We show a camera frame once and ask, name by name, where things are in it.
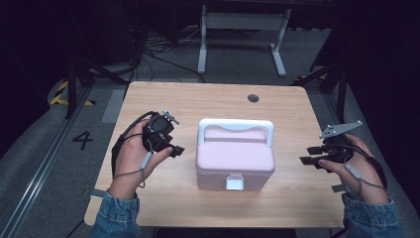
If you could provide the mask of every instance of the finger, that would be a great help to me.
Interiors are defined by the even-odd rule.
[[[148,166],[145,168],[146,178],[151,175],[151,173],[160,163],[166,160],[166,158],[170,155],[170,153],[172,153],[172,150],[173,150],[172,147],[168,147],[152,155]]]
[[[334,163],[327,160],[319,160],[318,165],[322,168],[336,173],[351,190],[360,190],[360,182],[355,179],[343,164]]]
[[[339,176],[346,171],[346,168],[343,164],[338,164],[327,160],[319,160],[318,165],[327,171],[336,173]]]
[[[155,168],[158,164],[166,160],[166,158],[170,155],[170,153],[172,153],[172,151],[172,147],[167,147],[161,150],[160,152],[153,154],[151,159],[151,167]]]

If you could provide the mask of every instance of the printed number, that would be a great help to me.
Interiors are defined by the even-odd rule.
[[[86,146],[87,142],[93,141],[93,139],[89,139],[89,135],[90,135],[90,132],[85,131],[81,135],[79,135],[79,136],[77,136],[73,139],[73,142],[83,142],[80,150],[82,150],[82,151],[84,150],[84,147]]]

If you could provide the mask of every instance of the box lid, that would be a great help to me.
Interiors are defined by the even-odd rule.
[[[267,146],[264,126],[229,130],[218,125],[205,128],[205,143],[197,145],[196,169],[209,175],[270,176],[275,162]]]

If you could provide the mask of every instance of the hand-mounted device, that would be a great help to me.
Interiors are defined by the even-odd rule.
[[[353,156],[353,151],[350,147],[350,140],[347,138],[346,135],[343,133],[350,131],[356,127],[362,126],[363,123],[361,121],[348,123],[348,124],[341,124],[330,126],[328,125],[327,128],[319,135],[320,139],[324,139],[322,142],[323,145],[321,147],[309,147],[307,149],[309,155],[322,155],[320,157],[300,157],[300,161],[303,165],[313,165],[316,169],[322,169],[318,165],[319,160],[329,160],[335,163],[345,163]]]
[[[172,153],[170,153],[169,155],[170,157],[175,158],[176,156],[180,156],[182,154],[184,148],[173,146],[169,143],[172,140],[172,137],[169,136],[169,133],[174,129],[171,122],[173,121],[176,124],[179,124],[179,122],[167,110],[162,111],[161,114],[162,115],[160,115],[158,112],[150,111],[142,115],[136,121],[134,121],[123,134],[120,135],[111,151],[111,167],[113,178],[115,177],[115,164],[121,147],[127,139],[133,136],[142,136],[143,146],[148,151],[147,157],[144,159],[144,162],[146,164],[142,164],[140,171],[146,167],[147,162],[149,161],[153,152],[159,152],[167,147],[172,147],[173,150]],[[130,132],[130,130],[132,130],[140,121],[147,118],[148,116],[151,116],[151,118],[148,124],[143,128],[143,133],[133,134],[127,137],[127,134]]]
[[[363,123],[361,121],[348,123],[348,124],[341,124],[330,126],[328,125],[327,128],[319,135],[320,139],[324,139],[323,145],[320,147],[309,147],[307,149],[309,155],[322,155],[319,157],[300,157],[300,161],[303,165],[313,165],[316,169],[323,169],[319,166],[319,160],[328,160],[335,163],[344,164],[346,169],[349,171],[352,176],[360,181],[363,181],[367,184],[377,186],[386,190],[387,188],[387,180],[385,173],[383,171],[382,165],[373,157],[371,157],[367,152],[362,150],[361,148],[354,146],[351,144],[349,138],[344,135],[343,133],[348,132],[354,128],[362,126]],[[373,168],[376,170],[379,178],[383,184],[383,186],[371,184],[361,178],[358,172],[352,168],[347,161],[349,161],[352,156],[353,152],[359,153],[365,158],[367,158],[367,162],[370,163]]]

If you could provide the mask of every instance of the right hand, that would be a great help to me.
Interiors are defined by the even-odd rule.
[[[360,147],[362,150],[367,152],[368,155],[373,157],[368,149],[368,146],[360,138],[349,134],[346,134],[346,136],[349,138],[352,145]],[[344,164],[334,163],[327,160],[319,160],[318,164],[322,168],[336,173],[343,183],[348,185],[352,191],[359,191],[361,193],[362,201],[375,204],[384,204],[389,202],[387,193],[384,189],[369,185],[354,178],[346,169]],[[379,175],[365,156],[357,152],[353,152],[353,156],[348,161],[348,165],[353,167],[362,179],[372,184],[383,186]]]

